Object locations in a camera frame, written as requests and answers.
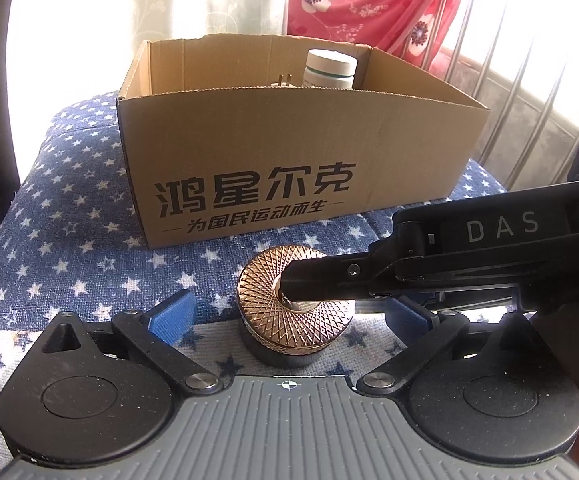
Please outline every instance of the cardboard box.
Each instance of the cardboard box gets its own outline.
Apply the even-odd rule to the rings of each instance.
[[[355,89],[270,87],[310,48],[356,57]],[[241,34],[144,42],[118,102],[150,248],[447,196],[488,114],[367,45]]]

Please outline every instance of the round container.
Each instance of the round container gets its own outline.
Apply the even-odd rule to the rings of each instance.
[[[351,88],[357,63],[355,57],[347,54],[313,48],[307,53],[303,86]]]
[[[272,247],[257,254],[236,286],[244,329],[241,334],[252,354],[277,368],[301,368],[336,339],[354,315],[355,301],[288,301],[279,291],[279,276],[294,260],[321,258],[309,247]]]

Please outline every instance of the star-patterned blanket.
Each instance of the star-patterned blanket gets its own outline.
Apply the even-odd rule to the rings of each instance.
[[[504,191],[470,161],[446,200]],[[219,374],[263,370],[240,346],[238,351],[230,346],[237,345],[228,339],[228,333],[237,337],[234,322],[216,323],[238,318],[234,289],[243,266],[256,253],[281,244],[304,244],[328,254],[365,251],[389,235],[397,209],[151,251],[132,203],[116,94],[71,105],[54,117],[0,226],[0,390],[57,312],[71,310],[84,321],[108,320],[128,308],[147,310],[181,288],[198,298],[195,323],[211,323],[183,338],[184,351]],[[309,372],[362,373],[390,348],[397,350],[397,339],[375,317],[359,316],[353,329],[357,332],[346,333]],[[354,334],[362,336],[358,340]],[[343,351],[358,346],[367,351]],[[199,348],[204,353],[197,354]],[[0,468],[8,458],[0,436]]]

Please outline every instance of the gray ribbed plate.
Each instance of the gray ribbed plate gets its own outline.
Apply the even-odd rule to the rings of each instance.
[[[342,377],[238,376],[214,396],[186,400],[159,437],[118,462],[53,470],[15,460],[0,474],[0,480],[361,478],[573,480],[579,469],[562,456],[522,467],[456,459],[420,437],[394,402],[361,396]]]

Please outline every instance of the red curtain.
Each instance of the red curtain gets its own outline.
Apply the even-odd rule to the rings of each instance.
[[[432,47],[436,55],[460,0],[447,0]],[[376,46],[420,65],[441,0],[289,0],[288,34]]]

